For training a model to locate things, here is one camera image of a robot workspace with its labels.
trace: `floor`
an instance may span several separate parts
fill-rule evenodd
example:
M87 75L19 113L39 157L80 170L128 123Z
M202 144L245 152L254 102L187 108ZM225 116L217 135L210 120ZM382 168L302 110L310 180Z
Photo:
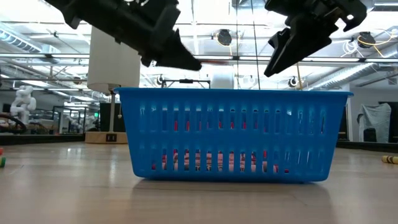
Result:
M337 149L319 184L153 182L132 173L127 146L5 148L0 223L396 223L398 165Z

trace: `green object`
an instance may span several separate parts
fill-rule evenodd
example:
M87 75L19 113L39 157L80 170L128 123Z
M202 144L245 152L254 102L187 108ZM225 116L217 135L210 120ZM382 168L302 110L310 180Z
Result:
M6 165L6 158L1 158L0 167L4 167Z

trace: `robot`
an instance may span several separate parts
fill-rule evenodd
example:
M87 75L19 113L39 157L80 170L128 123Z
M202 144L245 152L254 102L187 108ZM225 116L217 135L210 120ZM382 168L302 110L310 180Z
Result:
M201 69L201 61L181 43L178 29L173 30L180 15L177 0L45 1L62 12L71 28L86 21L135 49L147 67L156 61L156 66ZM264 72L267 77L331 44L329 36L338 30L338 19L346 23L346 32L367 15L360 0L267 0L265 8L287 16L289 26L269 40L274 53Z
M29 123L30 111L36 109L36 99L32 97L33 87L20 86L16 98L11 104L11 116L19 116L24 124Z

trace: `basket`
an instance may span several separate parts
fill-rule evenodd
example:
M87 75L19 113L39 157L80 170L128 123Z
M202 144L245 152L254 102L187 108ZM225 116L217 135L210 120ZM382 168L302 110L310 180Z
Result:
M132 168L167 180L327 179L349 92L117 88Z

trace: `basket rim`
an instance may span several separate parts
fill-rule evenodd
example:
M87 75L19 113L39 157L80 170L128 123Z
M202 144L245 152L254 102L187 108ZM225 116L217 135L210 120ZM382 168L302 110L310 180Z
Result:
M194 89L194 88L137 88L137 87L118 87L114 89L116 93L127 93L127 92L151 92L161 93L167 91L168 93L179 93L184 91L186 93L251 93L251 94L262 94L262 95L343 95L343 96L354 96L354 93L349 91L294 91L294 90L230 90L230 89Z

